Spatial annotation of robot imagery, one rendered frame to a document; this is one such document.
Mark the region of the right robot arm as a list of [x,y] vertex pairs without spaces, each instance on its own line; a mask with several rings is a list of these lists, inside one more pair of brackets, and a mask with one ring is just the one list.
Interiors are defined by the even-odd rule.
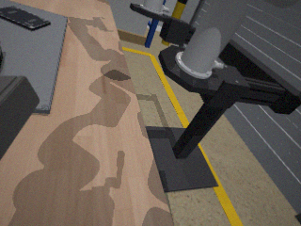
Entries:
[[141,8],[155,14],[163,15],[163,12],[170,12],[170,9],[164,7],[164,0],[144,0],[144,4],[140,5]]

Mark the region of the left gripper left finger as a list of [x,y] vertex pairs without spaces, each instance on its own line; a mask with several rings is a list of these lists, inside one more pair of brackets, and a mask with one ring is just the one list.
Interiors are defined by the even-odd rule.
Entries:
[[0,160],[39,102],[25,76],[0,76]]

